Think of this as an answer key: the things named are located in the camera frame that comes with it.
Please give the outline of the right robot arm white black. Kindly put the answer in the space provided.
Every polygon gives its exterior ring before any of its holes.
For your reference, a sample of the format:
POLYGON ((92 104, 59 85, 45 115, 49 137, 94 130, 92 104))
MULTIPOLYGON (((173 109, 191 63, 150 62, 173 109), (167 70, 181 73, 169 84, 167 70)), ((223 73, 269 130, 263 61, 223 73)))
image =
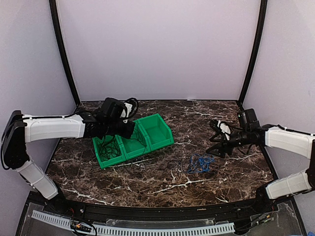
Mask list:
POLYGON ((315 135, 296 131, 279 124, 261 125, 254 109, 237 113, 239 127, 233 127, 226 121, 211 120, 210 127, 214 135, 213 143, 207 154, 225 158, 236 148, 243 146, 261 146, 282 150, 286 154, 304 157, 309 165, 304 170, 274 180, 256 191, 256 199, 251 203, 255 213, 262 213, 269 207, 270 201, 281 197, 312 192, 315 189, 315 135))

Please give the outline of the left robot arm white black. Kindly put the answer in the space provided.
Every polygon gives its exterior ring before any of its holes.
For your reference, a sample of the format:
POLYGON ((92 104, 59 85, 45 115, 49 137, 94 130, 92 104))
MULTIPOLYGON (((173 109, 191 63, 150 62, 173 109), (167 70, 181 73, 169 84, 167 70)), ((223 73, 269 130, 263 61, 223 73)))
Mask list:
POLYGON ((0 161, 4 170, 15 170, 45 199, 58 214, 69 211, 62 191, 27 153, 26 144, 63 138, 121 136, 130 139, 135 124, 130 121, 138 110, 138 100, 120 101, 107 97, 100 108, 70 115, 33 116, 13 111, 1 137, 0 161))

